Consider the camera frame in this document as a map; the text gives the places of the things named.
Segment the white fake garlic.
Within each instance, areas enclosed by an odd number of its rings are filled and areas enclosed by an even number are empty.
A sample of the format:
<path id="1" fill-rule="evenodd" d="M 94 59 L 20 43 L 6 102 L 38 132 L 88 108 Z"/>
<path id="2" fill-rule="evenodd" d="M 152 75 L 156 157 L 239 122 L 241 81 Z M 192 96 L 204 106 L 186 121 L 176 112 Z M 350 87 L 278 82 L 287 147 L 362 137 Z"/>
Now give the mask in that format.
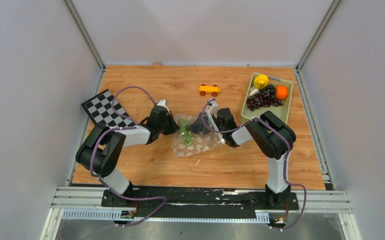
<path id="1" fill-rule="evenodd" d="M 260 92 L 260 90 L 258 88 L 256 88 L 255 86 L 252 86 L 250 89 L 249 89 L 249 93 L 248 93 L 248 97 L 251 97 L 251 96 L 254 96 L 255 94 L 258 94 Z"/>

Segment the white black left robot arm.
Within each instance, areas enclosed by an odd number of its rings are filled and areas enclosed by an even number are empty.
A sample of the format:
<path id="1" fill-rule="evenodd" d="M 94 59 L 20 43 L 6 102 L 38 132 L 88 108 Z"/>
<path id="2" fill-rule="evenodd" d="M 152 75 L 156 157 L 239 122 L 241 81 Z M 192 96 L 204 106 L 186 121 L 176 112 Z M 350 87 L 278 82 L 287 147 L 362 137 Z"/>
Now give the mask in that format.
<path id="1" fill-rule="evenodd" d="M 172 112 L 165 105 L 156 104 L 138 125 L 130 127 L 108 127 L 98 123 L 78 149 L 75 161 L 90 171 L 122 207 L 133 201 L 163 200 L 162 196 L 134 198 L 133 184 L 117 168 L 123 148 L 149 145 L 160 135 L 171 135 L 179 129 Z"/>

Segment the clear zip top bag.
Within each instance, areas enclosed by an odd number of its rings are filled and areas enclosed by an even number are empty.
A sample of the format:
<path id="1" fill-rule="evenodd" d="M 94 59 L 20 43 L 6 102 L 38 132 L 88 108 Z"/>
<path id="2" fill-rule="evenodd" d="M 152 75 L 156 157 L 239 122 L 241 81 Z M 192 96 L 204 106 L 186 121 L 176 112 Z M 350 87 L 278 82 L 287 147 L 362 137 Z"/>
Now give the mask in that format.
<path id="1" fill-rule="evenodd" d="M 197 119 L 201 119 L 205 127 L 208 128 L 211 132 L 206 135 L 192 133 L 193 144 L 190 146 L 186 146 L 180 138 L 180 131 L 178 129 L 178 131 L 174 134 L 172 138 L 170 146 L 173 152 L 173 156 L 175 158 L 191 157 L 193 155 L 209 151 L 225 144 L 223 136 L 218 132 L 214 132 L 214 123 L 207 116 L 202 117 L 201 113 L 197 116 L 177 114 L 175 116 L 175 122 L 177 123 L 177 125 L 178 120 L 181 117 L 186 118 L 188 120 L 189 125 L 191 125 Z"/>

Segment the fake yellow lemon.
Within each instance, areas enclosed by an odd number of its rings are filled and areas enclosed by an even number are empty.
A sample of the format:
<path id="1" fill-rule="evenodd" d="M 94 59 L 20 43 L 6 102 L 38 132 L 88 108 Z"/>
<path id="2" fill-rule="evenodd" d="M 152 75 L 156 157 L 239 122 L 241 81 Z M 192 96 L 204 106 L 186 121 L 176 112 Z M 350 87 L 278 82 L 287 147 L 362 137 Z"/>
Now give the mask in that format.
<path id="1" fill-rule="evenodd" d="M 270 79 L 265 74 L 258 74 L 253 79 L 253 86 L 259 90 L 266 88 L 270 83 Z"/>

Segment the dark purple fake grapes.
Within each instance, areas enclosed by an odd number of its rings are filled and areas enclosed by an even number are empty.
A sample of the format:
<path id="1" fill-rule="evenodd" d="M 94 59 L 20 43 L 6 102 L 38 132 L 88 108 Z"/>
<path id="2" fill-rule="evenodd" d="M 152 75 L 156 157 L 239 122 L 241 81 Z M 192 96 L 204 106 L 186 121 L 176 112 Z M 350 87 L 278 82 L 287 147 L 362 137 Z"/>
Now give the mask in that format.
<path id="1" fill-rule="evenodd" d="M 280 107 L 284 105 L 285 100 L 278 100 L 275 97 L 276 86 L 269 84 L 267 87 L 260 89 L 259 93 L 246 97 L 246 107 L 250 111 L 260 108 Z"/>

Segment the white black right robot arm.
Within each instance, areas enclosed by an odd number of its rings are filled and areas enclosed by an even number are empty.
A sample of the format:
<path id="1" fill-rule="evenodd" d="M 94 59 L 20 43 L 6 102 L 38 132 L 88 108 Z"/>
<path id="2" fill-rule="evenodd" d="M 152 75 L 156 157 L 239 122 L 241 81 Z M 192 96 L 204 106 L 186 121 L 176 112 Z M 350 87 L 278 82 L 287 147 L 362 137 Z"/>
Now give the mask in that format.
<path id="1" fill-rule="evenodd" d="M 287 202 L 291 192 L 288 183 L 290 151 L 297 140 L 294 131 L 271 111 L 265 111 L 255 120 L 238 126 L 229 108 L 221 108 L 216 116 L 200 113 L 187 129 L 194 134 L 219 133 L 232 148 L 253 140 L 268 159 L 268 179 L 264 202 L 278 209 Z"/>

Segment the fake orange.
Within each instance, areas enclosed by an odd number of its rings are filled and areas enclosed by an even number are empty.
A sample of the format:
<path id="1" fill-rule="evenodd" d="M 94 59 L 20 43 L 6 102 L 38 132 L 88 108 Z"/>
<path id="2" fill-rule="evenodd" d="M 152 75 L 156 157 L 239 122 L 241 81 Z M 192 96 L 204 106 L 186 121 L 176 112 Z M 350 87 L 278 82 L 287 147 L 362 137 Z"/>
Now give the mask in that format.
<path id="1" fill-rule="evenodd" d="M 284 85 L 278 85 L 275 88 L 275 98 L 284 101 L 289 96 L 289 89 Z"/>

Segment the green fake grapes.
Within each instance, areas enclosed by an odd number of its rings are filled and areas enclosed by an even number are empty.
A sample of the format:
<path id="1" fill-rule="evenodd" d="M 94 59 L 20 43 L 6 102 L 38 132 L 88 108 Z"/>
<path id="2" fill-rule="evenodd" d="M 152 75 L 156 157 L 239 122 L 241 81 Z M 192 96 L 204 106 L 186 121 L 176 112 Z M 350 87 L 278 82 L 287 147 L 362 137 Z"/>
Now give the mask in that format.
<path id="1" fill-rule="evenodd" d="M 194 137 L 192 132 L 188 130 L 189 121 L 184 117 L 180 117 L 177 124 L 179 126 L 179 136 L 182 142 L 186 146 L 191 146 L 194 142 Z"/>

